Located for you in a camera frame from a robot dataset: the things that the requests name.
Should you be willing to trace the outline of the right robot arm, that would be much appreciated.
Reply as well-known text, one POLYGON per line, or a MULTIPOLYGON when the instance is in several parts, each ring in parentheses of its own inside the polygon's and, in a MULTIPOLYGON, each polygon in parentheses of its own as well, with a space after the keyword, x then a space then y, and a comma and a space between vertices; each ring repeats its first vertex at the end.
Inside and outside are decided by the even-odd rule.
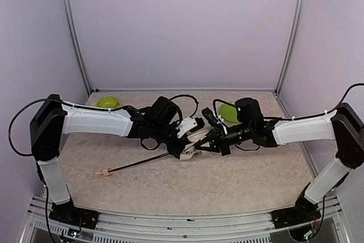
POLYGON ((253 98, 242 98, 234 106, 239 123, 231 127, 224 126, 209 108, 202 110, 212 129, 195 143, 196 149, 225 156, 231 153, 231 146, 249 140, 265 148, 322 139, 336 142, 334 159, 302 190, 295 205, 272 211, 276 229, 319 218, 318 203, 363 164, 363 122, 347 103, 325 113, 291 119, 265 118, 253 98))

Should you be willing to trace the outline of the beige folding umbrella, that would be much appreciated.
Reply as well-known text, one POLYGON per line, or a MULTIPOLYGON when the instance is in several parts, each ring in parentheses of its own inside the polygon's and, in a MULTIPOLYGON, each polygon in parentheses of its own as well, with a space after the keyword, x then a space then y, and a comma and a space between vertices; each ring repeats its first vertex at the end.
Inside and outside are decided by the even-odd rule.
MULTIPOLYGON (((180 160, 182 160, 182 161, 190 160, 195 154, 198 154, 202 150, 202 149, 195 148, 195 144, 198 141, 202 140, 204 137, 206 137, 208 131, 209 131, 209 129, 201 129, 195 133, 192 133, 188 137, 188 140, 192 143, 186 145, 185 149, 182 151, 182 153, 180 155, 180 160)), ((105 168, 103 170, 95 171, 93 174, 107 177, 107 176, 111 176, 112 173, 114 173, 116 171, 124 170, 126 168, 130 168, 130 167, 138 166, 140 164, 148 163, 148 162, 151 162, 154 160, 162 159, 167 156, 170 156, 170 154, 164 153, 164 154, 160 154, 157 156, 153 156, 152 158, 148 158, 148 159, 144 159, 144 160, 132 163, 132 164, 128 164, 126 166, 121 166, 121 167, 116 167, 116 168, 105 168)))

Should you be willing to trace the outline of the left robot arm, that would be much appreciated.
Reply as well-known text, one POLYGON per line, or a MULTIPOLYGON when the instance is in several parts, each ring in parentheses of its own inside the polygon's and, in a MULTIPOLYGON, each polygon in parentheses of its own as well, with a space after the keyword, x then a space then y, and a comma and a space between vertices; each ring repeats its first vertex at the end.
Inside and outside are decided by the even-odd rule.
POLYGON ((194 118, 183 118, 170 99, 159 97, 152 106, 137 109, 93 108, 62 101, 57 94, 45 99, 31 121, 31 152, 40 178, 52 199, 50 219, 79 228, 95 229, 99 213, 75 207, 59 165, 64 134, 110 134, 163 143, 178 158, 189 143, 186 133, 196 127, 194 118))

